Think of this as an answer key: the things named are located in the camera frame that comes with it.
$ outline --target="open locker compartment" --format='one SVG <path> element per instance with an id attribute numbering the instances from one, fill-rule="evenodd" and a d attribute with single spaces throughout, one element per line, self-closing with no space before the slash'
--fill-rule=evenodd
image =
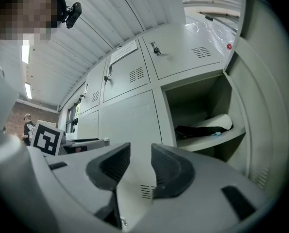
<path id="1" fill-rule="evenodd" d="M 165 91 L 173 128 L 195 127 L 221 114 L 229 115 L 233 125 L 221 135 L 182 138 L 176 134 L 177 147 L 223 160 L 246 174 L 247 140 L 239 102 L 224 75 L 188 83 Z"/>

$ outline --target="white shelf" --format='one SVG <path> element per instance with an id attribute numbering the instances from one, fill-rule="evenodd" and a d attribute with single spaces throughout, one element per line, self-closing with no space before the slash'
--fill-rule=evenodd
<path id="1" fill-rule="evenodd" d="M 209 135 L 180 140 L 177 142 L 177 145 L 178 148 L 194 152 L 222 144 L 244 134 L 245 132 L 245 128 L 233 128 L 229 131 L 222 133 L 219 136 Z"/>

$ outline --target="locker door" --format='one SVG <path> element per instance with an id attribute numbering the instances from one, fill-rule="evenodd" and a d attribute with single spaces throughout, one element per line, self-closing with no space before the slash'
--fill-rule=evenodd
<path id="1" fill-rule="evenodd" d="M 81 102 L 81 113 L 99 105 L 101 95 L 101 83 L 106 59 L 96 65 L 87 75 L 85 97 Z"/>
<path id="2" fill-rule="evenodd" d="M 184 25 L 171 24 L 143 35 L 159 79 L 221 61 L 220 53 L 185 29 Z M 155 55 L 151 42 L 159 47 Z"/>
<path id="3" fill-rule="evenodd" d="M 160 143 L 161 136 L 152 91 L 103 108 L 99 130 L 101 138 L 110 138 L 110 144 L 131 143 L 130 165 L 117 187 L 120 216 L 131 228 L 152 204 L 142 196 L 142 187 L 156 187 L 151 143 Z"/>
<path id="4" fill-rule="evenodd" d="M 143 54 L 136 40 L 137 50 L 128 54 L 107 69 L 110 80 L 104 85 L 103 102 L 150 82 Z"/>
<path id="5" fill-rule="evenodd" d="M 77 137 L 79 139 L 98 138 L 99 111 L 85 116 L 79 116 L 77 124 Z"/>
<path id="6" fill-rule="evenodd" d="M 289 37 L 267 2 L 245 8 L 225 75 L 246 114 L 249 177 L 275 197 L 289 173 Z"/>

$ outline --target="locker vent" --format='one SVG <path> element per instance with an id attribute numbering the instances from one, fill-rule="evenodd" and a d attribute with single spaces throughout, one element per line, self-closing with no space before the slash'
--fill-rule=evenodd
<path id="1" fill-rule="evenodd" d="M 263 169 L 259 172 L 252 172 L 250 175 L 250 179 L 255 182 L 259 187 L 264 189 L 268 175 L 269 171 L 267 169 Z"/>
<path id="2" fill-rule="evenodd" d="M 130 83 L 144 77 L 142 67 L 129 73 Z"/>
<path id="3" fill-rule="evenodd" d="M 151 199 L 156 186 L 140 185 L 141 194 L 144 199 Z"/>
<path id="4" fill-rule="evenodd" d="M 205 47 L 192 49 L 192 51 L 197 55 L 198 58 L 204 58 L 212 55 Z"/>
<path id="5" fill-rule="evenodd" d="M 92 95 L 92 101 L 91 101 L 91 102 L 97 101 L 98 98 L 99 98 L 99 91 L 96 91 L 96 92 Z"/>

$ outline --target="white wall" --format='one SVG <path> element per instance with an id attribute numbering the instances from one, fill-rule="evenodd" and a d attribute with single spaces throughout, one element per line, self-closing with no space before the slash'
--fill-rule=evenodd
<path id="1" fill-rule="evenodd" d="M 67 123 L 67 115 L 68 109 L 71 108 L 80 97 L 81 94 L 84 93 L 84 84 L 72 95 L 72 97 L 66 102 L 65 106 L 63 106 L 62 110 L 60 111 L 59 121 L 58 121 L 58 128 L 61 130 L 66 130 L 66 123 Z"/>

